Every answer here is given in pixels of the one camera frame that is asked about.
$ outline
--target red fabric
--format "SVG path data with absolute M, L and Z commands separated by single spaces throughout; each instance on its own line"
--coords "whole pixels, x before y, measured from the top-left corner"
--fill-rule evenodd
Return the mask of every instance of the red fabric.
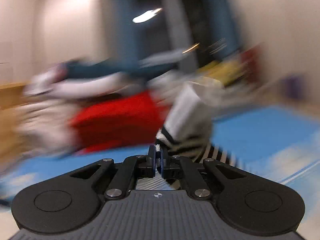
M 85 152 L 153 143 L 164 121 L 148 92 L 82 110 L 72 121 Z
M 255 46 L 241 54 L 241 60 L 247 64 L 249 83 L 261 83 L 261 67 L 259 64 L 260 46 Z

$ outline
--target metal pin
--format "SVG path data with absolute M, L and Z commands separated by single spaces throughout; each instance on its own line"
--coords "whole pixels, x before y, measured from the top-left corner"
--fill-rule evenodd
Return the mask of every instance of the metal pin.
M 117 189 L 117 188 L 112 188 L 112 189 L 109 189 L 106 194 L 109 196 L 109 197 L 119 197 L 121 196 L 122 194 L 122 191 Z
M 198 196 L 198 197 L 207 197 L 210 195 L 210 191 L 207 190 L 207 189 L 197 189 L 195 191 L 195 195 Z

